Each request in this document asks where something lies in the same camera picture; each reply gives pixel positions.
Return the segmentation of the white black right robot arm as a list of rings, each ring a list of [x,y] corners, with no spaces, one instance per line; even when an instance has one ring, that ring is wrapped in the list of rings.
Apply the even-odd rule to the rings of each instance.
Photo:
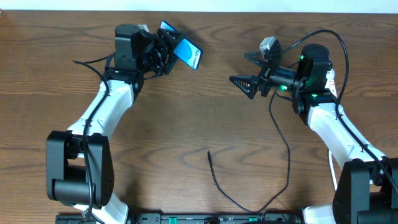
[[[279,42],[268,37],[245,57],[261,71],[230,81],[246,96],[267,96],[272,88],[291,93],[292,107],[336,159],[341,175],[332,203],[302,209],[302,223],[397,223],[397,159],[375,148],[348,119],[335,89],[329,50],[319,44],[302,49],[297,69],[280,65]]]

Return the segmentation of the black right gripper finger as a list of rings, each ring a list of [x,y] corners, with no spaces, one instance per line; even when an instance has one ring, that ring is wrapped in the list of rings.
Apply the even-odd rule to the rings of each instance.
[[[230,82],[236,85],[249,99],[253,99],[257,93],[258,83],[255,75],[233,75]]]
[[[254,65],[258,67],[264,66],[265,60],[261,51],[246,52],[244,54],[244,57],[246,60],[252,62]]]

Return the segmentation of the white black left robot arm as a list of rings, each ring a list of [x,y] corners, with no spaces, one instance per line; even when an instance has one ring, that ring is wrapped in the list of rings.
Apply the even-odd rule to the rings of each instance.
[[[114,193],[109,140],[123,114],[133,106],[147,73],[170,73],[181,57],[185,33],[162,21],[157,32],[145,25],[121,24],[114,30],[115,51],[102,58],[77,61],[99,76],[99,90],[82,116],[46,139],[46,192],[50,200],[79,209],[83,222],[127,223],[129,206]]]

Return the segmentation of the blue Samsung Galaxy smartphone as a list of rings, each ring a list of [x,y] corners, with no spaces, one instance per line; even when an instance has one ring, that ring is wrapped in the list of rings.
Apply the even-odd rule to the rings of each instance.
[[[159,28],[178,31],[167,21],[161,21]],[[170,57],[178,57],[179,60],[186,63],[193,70],[198,69],[203,51],[201,48],[199,48],[199,46],[192,42],[185,33],[184,39],[181,41],[181,43],[179,43],[176,47],[167,46],[167,49],[169,51],[169,57],[167,61]]]

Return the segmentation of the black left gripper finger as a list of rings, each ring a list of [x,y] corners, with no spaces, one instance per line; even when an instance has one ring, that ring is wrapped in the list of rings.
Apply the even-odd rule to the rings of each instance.
[[[164,66],[164,74],[168,75],[173,69],[174,65],[178,62],[178,57],[170,57],[168,62]]]
[[[176,47],[184,39],[184,33],[179,31],[172,31],[163,28],[158,28],[157,35],[169,47]]]

